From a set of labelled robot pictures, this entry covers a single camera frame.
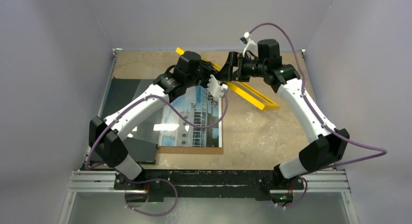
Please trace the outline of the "yellow wooden picture frame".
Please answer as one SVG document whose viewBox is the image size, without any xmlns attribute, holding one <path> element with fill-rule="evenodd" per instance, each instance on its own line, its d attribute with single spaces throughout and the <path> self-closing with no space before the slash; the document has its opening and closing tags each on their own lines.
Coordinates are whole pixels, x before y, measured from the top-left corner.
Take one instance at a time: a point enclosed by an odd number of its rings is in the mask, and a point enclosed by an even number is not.
<svg viewBox="0 0 412 224">
<path fill-rule="evenodd" d="M 176 53 L 178 53 L 180 57 L 177 64 L 173 67 L 172 77 L 182 85 L 182 90 L 197 86 L 196 71 L 199 67 L 200 60 L 202 60 L 200 55 L 192 51 L 184 51 L 181 48 L 176 48 Z M 221 69 L 218 65 L 212 64 L 218 71 Z M 277 110 L 280 108 L 279 104 L 244 82 L 222 82 L 216 79 L 216 75 L 211 75 L 209 83 L 205 88 L 210 93 L 215 91 L 221 93 L 224 84 L 228 86 L 228 89 L 234 91 L 260 110 Z"/>
</svg>

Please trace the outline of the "building and sky photo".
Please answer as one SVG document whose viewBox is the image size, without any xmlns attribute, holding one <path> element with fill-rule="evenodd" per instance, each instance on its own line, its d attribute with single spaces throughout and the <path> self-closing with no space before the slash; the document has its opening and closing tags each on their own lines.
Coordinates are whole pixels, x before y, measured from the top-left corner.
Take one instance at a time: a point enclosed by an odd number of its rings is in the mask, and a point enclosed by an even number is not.
<svg viewBox="0 0 412 224">
<path fill-rule="evenodd" d="M 221 103 L 201 86 L 188 88 L 163 108 L 162 122 L 154 125 L 159 146 L 222 147 Z"/>
</svg>

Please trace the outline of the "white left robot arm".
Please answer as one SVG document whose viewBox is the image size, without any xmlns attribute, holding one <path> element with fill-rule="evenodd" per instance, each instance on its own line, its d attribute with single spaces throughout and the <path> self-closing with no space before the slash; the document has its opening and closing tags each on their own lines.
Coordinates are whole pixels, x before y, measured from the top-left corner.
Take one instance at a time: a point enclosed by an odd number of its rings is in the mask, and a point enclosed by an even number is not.
<svg viewBox="0 0 412 224">
<path fill-rule="evenodd" d="M 176 64 L 158 75 L 143 93 L 115 113 L 89 122 L 89 155 L 97 154 L 103 164 L 126 177 L 126 184 L 137 190 L 145 183 L 144 169 L 130 156 L 124 140 L 132 129 L 164 106 L 170 106 L 190 87 L 202 86 L 214 98 L 222 98 L 228 86 L 217 79 L 211 62 L 186 51 Z"/>
</svg>

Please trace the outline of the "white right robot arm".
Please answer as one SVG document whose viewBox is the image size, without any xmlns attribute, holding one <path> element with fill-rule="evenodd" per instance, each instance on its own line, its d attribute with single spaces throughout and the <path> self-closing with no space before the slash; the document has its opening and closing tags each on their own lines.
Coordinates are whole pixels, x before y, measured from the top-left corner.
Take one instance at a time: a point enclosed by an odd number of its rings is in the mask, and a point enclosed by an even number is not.
<svg viewBox="0 0 412 224">
<path fill-rule="evenodd" d="M 346 129 L 338 129 L 325 117 L 304 86 L 304 79 L 291 64 L 283 64 L 279 43 L 264 39 L 257 43 L 257 56 L 231 51 L 217 79 L 222 82 L 248 82 L 263 78 L 272 90 L 292 109 L 309 142 L 297 157 L 278 164 L 273 170 L 273 183 L 283 189 L 292 179 L 323 169 L 342 159 L 349 138 Z"/>
</svg>

